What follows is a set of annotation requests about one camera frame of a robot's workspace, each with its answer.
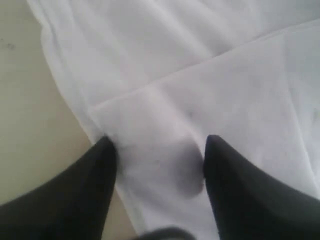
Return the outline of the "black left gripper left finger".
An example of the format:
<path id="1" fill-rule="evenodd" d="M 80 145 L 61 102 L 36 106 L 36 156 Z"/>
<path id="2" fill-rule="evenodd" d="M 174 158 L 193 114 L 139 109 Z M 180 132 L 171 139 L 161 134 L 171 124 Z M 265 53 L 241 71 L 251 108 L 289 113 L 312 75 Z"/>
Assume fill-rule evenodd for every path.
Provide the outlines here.
<path id="1" fill-rule="evenodd" d="M 2 240 L 100 240 L 117 151 L 104 136 L 66 170 L 0 207 Z"/>

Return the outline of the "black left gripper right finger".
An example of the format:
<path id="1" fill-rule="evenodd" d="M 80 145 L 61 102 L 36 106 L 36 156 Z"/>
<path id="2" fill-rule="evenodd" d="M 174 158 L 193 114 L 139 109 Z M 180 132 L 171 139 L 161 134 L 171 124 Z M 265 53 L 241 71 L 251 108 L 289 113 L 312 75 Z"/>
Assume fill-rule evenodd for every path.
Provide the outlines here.
<path id="1" fill-rule="evenodd" d="M 220 239 L 319 239 L 319 200 L 259 169 L 218 135 L 206 139 L 203 175 Z"/>

